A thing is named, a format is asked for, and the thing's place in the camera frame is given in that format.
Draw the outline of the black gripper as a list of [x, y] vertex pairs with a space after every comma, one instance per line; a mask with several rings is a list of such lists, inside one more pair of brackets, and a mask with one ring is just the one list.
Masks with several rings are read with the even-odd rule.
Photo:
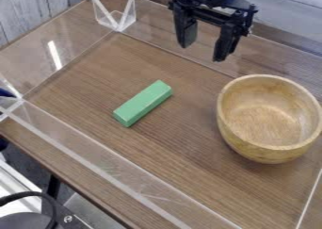
[[248, 0], [172, 0], [178, 43], [188, 48], [198, 36], [198, 20], [222, 28], [216, 42], [213, 60], [222, 62], [236, 51], [242, 36], [248, 36], [253, 18], [260, 11]]

